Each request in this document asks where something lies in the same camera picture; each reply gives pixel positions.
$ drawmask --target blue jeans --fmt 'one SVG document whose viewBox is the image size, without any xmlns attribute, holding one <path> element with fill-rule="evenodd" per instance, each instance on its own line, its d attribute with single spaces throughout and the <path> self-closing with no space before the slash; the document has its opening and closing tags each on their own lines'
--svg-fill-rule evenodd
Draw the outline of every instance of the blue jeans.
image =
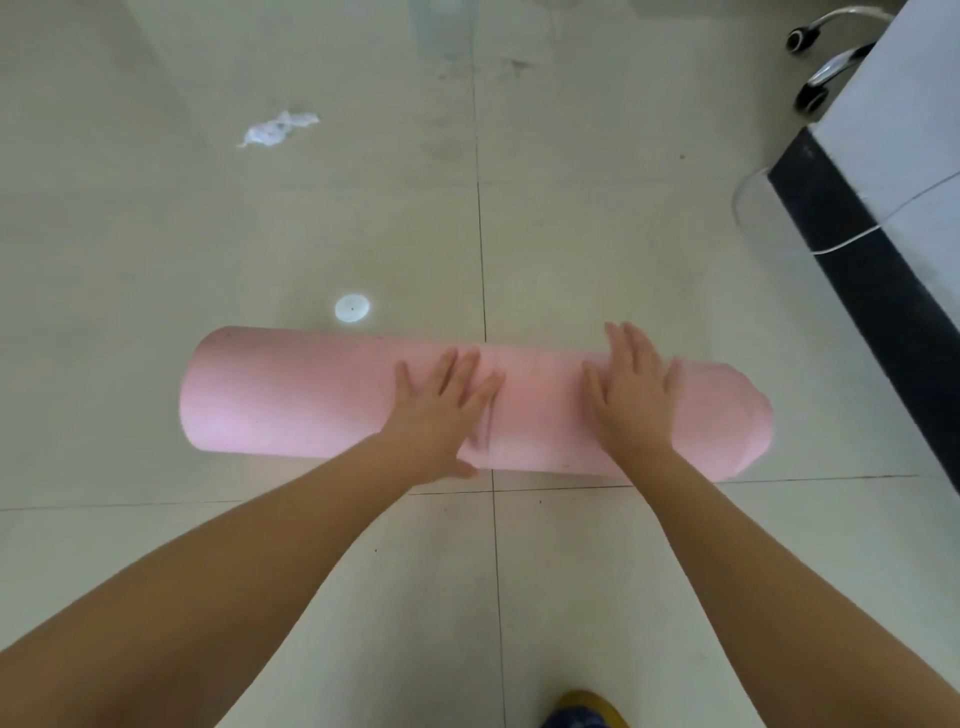
<svg viewBox="0 0 960 728">
<path fill-rule="evenodd" d="M 553 714 L 540 728 L 609 728 L 609 726 L 594 711 L 575 705 Z"/>
</svg>

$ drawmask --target hand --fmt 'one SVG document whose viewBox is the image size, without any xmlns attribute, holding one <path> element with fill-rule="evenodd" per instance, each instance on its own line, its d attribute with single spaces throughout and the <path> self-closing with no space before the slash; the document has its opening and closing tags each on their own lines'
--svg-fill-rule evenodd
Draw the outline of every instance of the hand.
<svg viewBox="0 0 960 728">
<path fill-rule="evenodd" d="M 457 350 L 448 349 L 420 392 L 414 391 L 406 362 L 397 362 L 396 404 L 377 437 L 396 447 L 416 483 L 477 474 L 470 463 L 457 458 L 457 452 L 504 380 L 502 373 L 494 372 L 465 397 L 479 361 L 477 349 L 459 360 Z"/>
<path fill-rule="evenodd" d="M 631 450 L 670 450 L 681 387 L 680 360 L 664 369 L 650 339 L 633 324 L 607 323 L 610 370 L 584 362 L 587 413 L 600 446 L 616 460 Z"/>
</svg>

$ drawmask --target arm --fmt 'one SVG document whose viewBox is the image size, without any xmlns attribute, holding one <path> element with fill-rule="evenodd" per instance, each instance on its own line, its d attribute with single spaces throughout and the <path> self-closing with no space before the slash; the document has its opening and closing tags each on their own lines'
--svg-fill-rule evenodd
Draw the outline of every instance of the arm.
<svg viewBox="0 0 960 728">
<path fill-rule="evenodd" d="M 161 546 L 0 652 L 0 723 L 215 725 L 377 516 L 418 483 L 476 474 L 457 451 L 503 377 L 466 398 L 478 354 L 456 354 L 419 394 L 397 365 L 379 434 Z"/>
<path fill-rule="evenodd" d="M 653 509 L 720 644 L 769 726 L 947 726 L 960 694 L 805 566 L 670 445 L 680 368 L 607 324 L 606 379 L 586 365 L 597 437 Z"/>
</svg>

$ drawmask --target tile grout line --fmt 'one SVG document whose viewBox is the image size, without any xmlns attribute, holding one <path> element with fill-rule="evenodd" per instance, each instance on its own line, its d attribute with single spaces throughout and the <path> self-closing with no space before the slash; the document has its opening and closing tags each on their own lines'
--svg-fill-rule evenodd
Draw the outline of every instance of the tile grout line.
<svg viewBox="0 0 960 728">
<path fill-rule="evenodd" d="M 483 307 L 483 340 L 487 342 L 487 285 L 483 265 L 483 213 L 480 211 L 480 140 L 477 133 L 477 83 L 473 62 L 473 32 L 470 32 L 470 103 L 473 108 L 473 171 L 476 174 L 477 234 L 480 239 L 480 302 Z"/>
<path fill-rule="evenodd" d="M 503 705 L 503 728 L 507 728 L 507 675 L 503 668 L 503 613 L 500 609 L 500 554 L 496 540 L 496 487 L 490 473 L 490 492 L 493 505 L 493 573 L 496 575 L 496 628 L 500 634 L 500 703 Z"/>
<path fill-rule="evenodd" d="M 480 241 L 480 301 L 483 305 L 483 340 L 487 341 L 487 285 L 483 264 L 483 212 L 480 209 L 480 139 L 477 132 L 477 75 L 473 56 L 473 31 L 470 28 L 470 102 L 473 107 L 473 171 L 477 182 L 477 235 Z M 490 500 L 493 510 L 493 576 L 496 580 L 496 629 L 500 638 L 500 704 L 503 728 L 507 728 L 507 677 L 503 669 L 503 614 L 500 609 L 500 554 L 496 539 L 496 473 L 490 471 Z"/>
<path fill-rule="evenodd" d="M 727 485 L 761 485 L 763 483 L 819 483 L 829 480 L 889 480 L 892 478 L 902 478 L 904 480 L 911 478 L 925 478 L 927 475 L 921 474 L 902 474 L 902 475 L 845 475 L 841 477 L 806 477 L 806 478 L 785 478 L 781 480 L 729 480 L 717 483 L 717 487 Z M 553 486 L 547 488 L 505 488 L 497 491 L 491 474 L 490 493 L 543 493 L 552 491 L 603 491 L 611 488 L 633 488 L 630 483 L 611 484 L 611 485 L 572 485 L 572 486 Z M 461 496 L 470 493 L 487 493 L 486 490 L 473 491 L 435 491 L 433 493 L 407 493 L 406 496 Z M 81 510 L 85 508 L 146 508 L 157 505 L 211 505 L 216 503 L 245 503 L 250 498 L 224 498 L 222 500 L 159 500 L 144 501 L 140 503 L 70 503 L 68 505 L 18 505 L 10 507 L 0 507 L 0 513 L 20 513 L 24 511 L 66 511 Z"/>
</svg>

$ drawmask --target left hand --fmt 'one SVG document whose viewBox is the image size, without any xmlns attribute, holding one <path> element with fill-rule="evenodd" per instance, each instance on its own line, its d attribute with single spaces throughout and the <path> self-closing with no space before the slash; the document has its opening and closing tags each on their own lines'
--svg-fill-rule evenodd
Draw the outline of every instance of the left hand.
<svg viewBox="0 0 960 728">
<path fill-rule="evenodd" d="M 375 437 L 395 449 L 417 484 L 477 474 L 470 463 L 457 458 L 457 452 L 504 380 L 503 373 L 494 372 L 466 397 L 479 361 L 477 349 L 462 357 L 455 348 L 448 349 L 419 392 L 414 391 L 406 362 L 397 362 L 394 411 Z"/>
</svg>

